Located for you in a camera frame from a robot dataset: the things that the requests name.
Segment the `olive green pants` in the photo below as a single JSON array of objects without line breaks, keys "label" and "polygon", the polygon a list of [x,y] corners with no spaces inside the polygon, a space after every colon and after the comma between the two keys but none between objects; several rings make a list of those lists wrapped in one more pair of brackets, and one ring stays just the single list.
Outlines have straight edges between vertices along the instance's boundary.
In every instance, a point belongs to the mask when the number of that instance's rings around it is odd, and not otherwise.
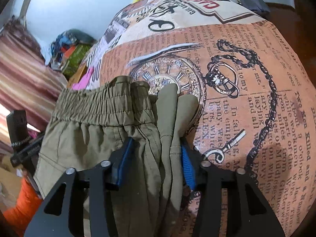
[{"label": "olive green pants", "polygon": [[135,139],[128,174],[112,195],[120,236],[170,236],[182,192],[181,137],[199,107],[169,84],[150,95],[149,84],[118,76],[94,90],[64,89],[39,153],[34,179],[47,196],[69,167],[85,170]]}]

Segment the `orange sleeve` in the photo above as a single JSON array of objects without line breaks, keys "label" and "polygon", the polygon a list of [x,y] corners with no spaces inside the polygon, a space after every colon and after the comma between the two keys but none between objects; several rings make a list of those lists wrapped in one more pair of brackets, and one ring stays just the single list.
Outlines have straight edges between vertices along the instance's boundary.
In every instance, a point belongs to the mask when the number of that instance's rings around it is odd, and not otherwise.
[{"label": "orange sleeve", "polygon": [[38,196],[29,181],[23,177],[16,205],[3,213],[8,227],[10,227],[17,236],[24,236],[27,226],[42,202],[43,199]]}]

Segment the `striped brown curtain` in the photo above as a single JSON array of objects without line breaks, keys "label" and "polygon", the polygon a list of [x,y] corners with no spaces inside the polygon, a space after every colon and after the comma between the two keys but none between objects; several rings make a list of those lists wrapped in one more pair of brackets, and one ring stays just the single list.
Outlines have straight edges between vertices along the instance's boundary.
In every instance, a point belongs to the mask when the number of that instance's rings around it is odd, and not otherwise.
[{"label": "striped brown curtain", "polygon": [[1,105],[25,110],[27,122],[43,132],[67,84],[62,73],[46,66],[31,33],[19,20],[9,20],[1,31]]}]

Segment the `pink folded garment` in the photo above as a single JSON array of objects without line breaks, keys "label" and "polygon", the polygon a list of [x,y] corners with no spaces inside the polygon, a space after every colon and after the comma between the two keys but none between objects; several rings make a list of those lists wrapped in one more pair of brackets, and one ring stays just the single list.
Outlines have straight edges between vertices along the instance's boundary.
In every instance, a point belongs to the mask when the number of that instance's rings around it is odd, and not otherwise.
[{"label": "pink folded garment", "polygon": [[86,74],[80,79],[80,81],[78,83],[72,85],[72,90],[85,89],[87,87],[93,73],[94,73],[94,67],[88,68]]}]

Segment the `brown cardboard box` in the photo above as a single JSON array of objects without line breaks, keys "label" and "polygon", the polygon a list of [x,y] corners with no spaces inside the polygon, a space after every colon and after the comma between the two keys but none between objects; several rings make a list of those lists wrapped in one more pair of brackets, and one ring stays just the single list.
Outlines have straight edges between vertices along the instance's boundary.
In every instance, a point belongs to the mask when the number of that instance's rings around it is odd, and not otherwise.
[{"label": "brown cardboard box", "polygon": [[88,70],[88,67],[85,64],[79,66],[76,73],[70,77],[67,84],[67,88],[72,88],[74,84],[77,84],[81,80],[81,78],[86,74],[87,70]]}]

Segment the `newspaper print bed sheet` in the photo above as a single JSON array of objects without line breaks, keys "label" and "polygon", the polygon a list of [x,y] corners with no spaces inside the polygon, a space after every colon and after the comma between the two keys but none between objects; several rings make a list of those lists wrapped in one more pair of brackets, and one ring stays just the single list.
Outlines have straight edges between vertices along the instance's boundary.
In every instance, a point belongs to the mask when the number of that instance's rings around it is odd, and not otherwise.
[{"label": "newspaper print bed sheet", "polygon": [[271,22],[231,0],[142,0],[114,16],[87,66],[90,89],[128,74],[152,94],[196,96],[194,145],[248,170],[286,236],[315,214],[315,87]]}]

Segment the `pile of colourful clothes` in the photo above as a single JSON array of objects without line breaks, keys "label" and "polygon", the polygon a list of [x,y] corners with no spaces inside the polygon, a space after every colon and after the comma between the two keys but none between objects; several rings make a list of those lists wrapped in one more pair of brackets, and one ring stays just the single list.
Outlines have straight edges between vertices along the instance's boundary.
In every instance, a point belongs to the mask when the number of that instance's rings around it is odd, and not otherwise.
[{"label": "pile of colourful clothes", "polygon": [[60,63],[62,61],[62,56],[64,54],[64,52],[62,52],[62,48],[66,48],[66,50],[68,50],[79,44],[94,45],[95,43],[96,40],[92,36],[82,32],[81,30],[73,28],[64,31],[50,44],[50,63]]}]

